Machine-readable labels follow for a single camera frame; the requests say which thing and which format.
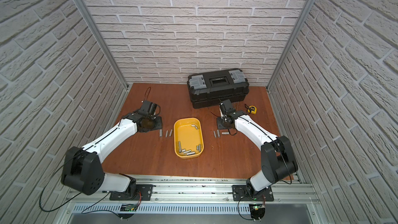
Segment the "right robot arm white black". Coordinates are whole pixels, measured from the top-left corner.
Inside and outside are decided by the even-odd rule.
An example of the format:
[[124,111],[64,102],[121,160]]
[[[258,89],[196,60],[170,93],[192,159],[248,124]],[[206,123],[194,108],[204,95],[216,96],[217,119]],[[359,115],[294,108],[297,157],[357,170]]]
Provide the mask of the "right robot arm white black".
[[245,193],[256,198],[271,185],[282,181],[299,169],[290,140],[277,136],[258,125],[244,111],[234,108],[230,100],[220,103],[217,125],[222,130],[234,129],[247,136],[261,151],[261,170],[246,181]]

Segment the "yellow plastic tray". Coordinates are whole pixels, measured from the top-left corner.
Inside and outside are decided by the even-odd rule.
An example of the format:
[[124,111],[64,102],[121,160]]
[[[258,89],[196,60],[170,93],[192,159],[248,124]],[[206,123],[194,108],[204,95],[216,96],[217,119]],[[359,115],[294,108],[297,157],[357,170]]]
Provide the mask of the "yellow plastic tray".
[[196,158],[203,153],[203,134],[197,118],[184,118],[175,122],[174,150],[181,159]]

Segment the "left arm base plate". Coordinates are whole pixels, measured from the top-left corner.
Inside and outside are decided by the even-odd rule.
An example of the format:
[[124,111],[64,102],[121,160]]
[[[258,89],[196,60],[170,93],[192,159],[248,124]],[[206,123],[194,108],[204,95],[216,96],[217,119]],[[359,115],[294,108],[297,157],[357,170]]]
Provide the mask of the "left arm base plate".
[[133,184],[125,192],[112,191],[109,199],[111,201],[150,201],[154,185]]

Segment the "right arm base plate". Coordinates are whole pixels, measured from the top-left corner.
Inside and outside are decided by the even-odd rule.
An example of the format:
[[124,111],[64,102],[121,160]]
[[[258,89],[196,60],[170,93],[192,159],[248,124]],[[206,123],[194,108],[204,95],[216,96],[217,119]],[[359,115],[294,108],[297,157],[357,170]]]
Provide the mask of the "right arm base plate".
[[248,185],[232,185],[232,196],[235,202],[242,201],[265,201],[273,202],[274,196],[271,187],[255,191]]

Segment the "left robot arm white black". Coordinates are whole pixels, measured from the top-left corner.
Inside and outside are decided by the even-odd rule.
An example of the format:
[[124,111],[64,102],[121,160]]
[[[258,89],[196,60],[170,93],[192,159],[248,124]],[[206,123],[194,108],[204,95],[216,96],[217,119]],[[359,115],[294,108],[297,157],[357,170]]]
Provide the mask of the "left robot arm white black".
[[99,138],[83,147],[70,148],[65,154],[61,183],[87,196],[98,191],[136,196],[136,179],[106,173],[102,163],[119,145],[136,133],[162,129],[160,111],[159,105],[142,101],[139,109],[123,116]]

